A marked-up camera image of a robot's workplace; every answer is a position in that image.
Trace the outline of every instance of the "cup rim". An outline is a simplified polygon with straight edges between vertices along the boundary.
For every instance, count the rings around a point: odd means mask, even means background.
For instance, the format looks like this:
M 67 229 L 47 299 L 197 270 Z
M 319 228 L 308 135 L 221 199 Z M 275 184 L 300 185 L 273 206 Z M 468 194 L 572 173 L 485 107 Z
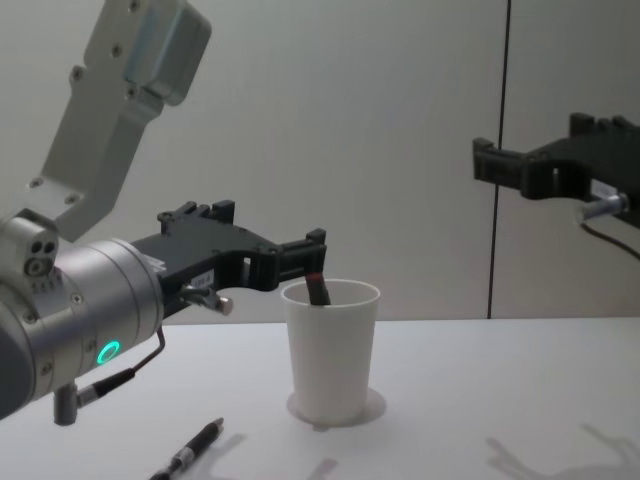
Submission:
M 280 292 L 280 296 L 285 302 L 292 303 L 294 305 L 300 305 L 302 307 L 340 309 L 340 308 L 352 308 L 352 307 L 359 307 L 362 305 L 368 305 L 370 303 L 377 302 L 380 299 L 380 296 L 382 295 L 378 287 L 376 287 L 375 285 L 371 285 L 370 283 L 367 283 L 367 282 L 362 282 L 360 280 L 347 280 L 344 278 L 327 278 L 325 279 L 325 283 L 350 283 L 350 284 L 362 285 L 363 287 L 367 287 L 373 290 L 373 292 L 375 293 L 375 296 L 369 300 L 365 300 L 364 302 L 346 303 L 342 305 L 323 305 L 323 306 L 311 305 L 310 303 L 307 303 L 307 302 L 299 302 L 298 300 L 293 300 L 292 298 L 287 296 L 287 292 L 290 289 L 299 287 L 300 285 L 306 286 L 306 281 L 295 282 L 295 283 L 292 283 L 291 285 L 287 285 Z

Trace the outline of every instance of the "cable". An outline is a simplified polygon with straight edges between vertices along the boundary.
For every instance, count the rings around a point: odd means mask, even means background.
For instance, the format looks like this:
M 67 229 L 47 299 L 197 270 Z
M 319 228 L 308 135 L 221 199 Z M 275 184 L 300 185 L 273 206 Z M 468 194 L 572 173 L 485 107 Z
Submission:
M 585 232 L 587 232 L 589 235 L 599 238 L 600 240 L 604 240 L 605 242 L 610 243 L 611 245 L 614 245 L 621 250 L 624 250 L 629 255 L 634 257 L 636 260 L 640 261 L 640 253 L 634 250 L 633 248 L 631 248 L 629 245 L 622 243 L 620 240 L 616 240 L 615 238 L 610 237 L 609 235 L 605 235 L 604 233 L 599 232 L 598 230 L 594 230 L 586 223 L 581 223 L 580 228 Z
M 86 388 L 83 388 L 80 392 L 78 392 L 78 406 L 85 407 L 90 403 L 98 400 L 99 398 L 104 397 L 107 393 L 114 391 L 116 388 L 121 387 L 129 380 L 133 379 L 136 376 L 136 373 L 145 365 L 147 365 L 151 360 L 156 358 L 160 353 L 164 350 L 166 346 L 166 340 L 164 338 L 164 332 L 162 331 L 162 326 L 158 329 L 157 332 L 158 340 L 160 345 L 151 352 L 149 355 L 144 357 L 140 362 L 135 364 L 131 368 L 127 368 L 118 373 L 115 373 L 103 380 L 99 380 L 95 383 L 92 383 Z
M 147 363 L 149 363 L 151 360 L 153 360 L 158 355 L 160 355 L 160 353 L 162 353 L 162 351 L 164 350 L 164 347 L 166 346 L 167 342 L 165 341 L 165 338 L 164 338 L 164 332 L 162 331 L 162 326 L 158 329 L 158 341 L 160 342 L 160 345 L 158 345 L 158 348 L 156 348 L 153 352 L 151 352 L 149 355 L 147 355 L 142 360 L 140 360 L 140 362 L 138 362 L 133 367 L 134 372 L 138 372 L 142 367 L 144 367 Z

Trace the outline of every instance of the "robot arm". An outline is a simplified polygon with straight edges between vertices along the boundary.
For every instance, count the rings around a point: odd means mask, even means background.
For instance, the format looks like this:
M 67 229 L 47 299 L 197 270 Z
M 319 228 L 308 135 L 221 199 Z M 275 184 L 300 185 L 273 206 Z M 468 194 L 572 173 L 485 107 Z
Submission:
M 588 202 L 583 221 L 615 215 L 640 228 L 640 128 L 623 117 L 596 121 L 574 114 L 569 130 L 568 138 L 526 154 L 475 140 L 475 178 L 520 190 L 530 200 L 582 200 Z
M 324 231 L 278 245 L 233 225 L 228 201 L 165 212 L 161 233 L 133 244 L 58 253 L 59 237 L 75 241 L 113 208 L 145 126 L 184 99 L 210 34 L 186 0 L 105 1 L 42 172 L 0 221 L 0 419 L 55 392 L 56 423 L 72 424 L 135 372 L 100 392 L 75 379 L 156 333 L 162 345 L 168 316 L 192 304 L 226 314 L 218 289 L 322 271 Z

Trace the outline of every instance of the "white label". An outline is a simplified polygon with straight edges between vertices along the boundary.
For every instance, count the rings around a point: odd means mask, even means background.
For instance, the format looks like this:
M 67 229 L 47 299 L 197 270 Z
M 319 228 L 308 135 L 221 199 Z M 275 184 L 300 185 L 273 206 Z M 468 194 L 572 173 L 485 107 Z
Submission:
M 598 180 L 591 180 L 591 195 L 598 198 L 609 198 L 618 194 L 618 189 L 602 183 Z
M 202 275 L 198 275 L 193 280 L 191 280 L 191 286 L 195 288 L 207 288 L 213 285 L 213 270 L 209 270 Z
M 144 258 L 147 259 L 147 262 L 149 262 L 149 265 L 151 265 L 151 268 L 154 272 L 162 273 L 167 271 L 167 265 L 162 260 L 150 257 L 148 255 L 145 255 Z

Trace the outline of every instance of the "green indicator light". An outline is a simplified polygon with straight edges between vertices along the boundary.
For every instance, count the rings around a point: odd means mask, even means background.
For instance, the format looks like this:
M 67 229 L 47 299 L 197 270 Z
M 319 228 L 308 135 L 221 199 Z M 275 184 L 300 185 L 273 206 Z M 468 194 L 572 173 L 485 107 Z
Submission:
M 103 365 L 115 357 L 120 351 L 120 342 L 114 340 L 107 343 L 98 354 L 98 365 Z

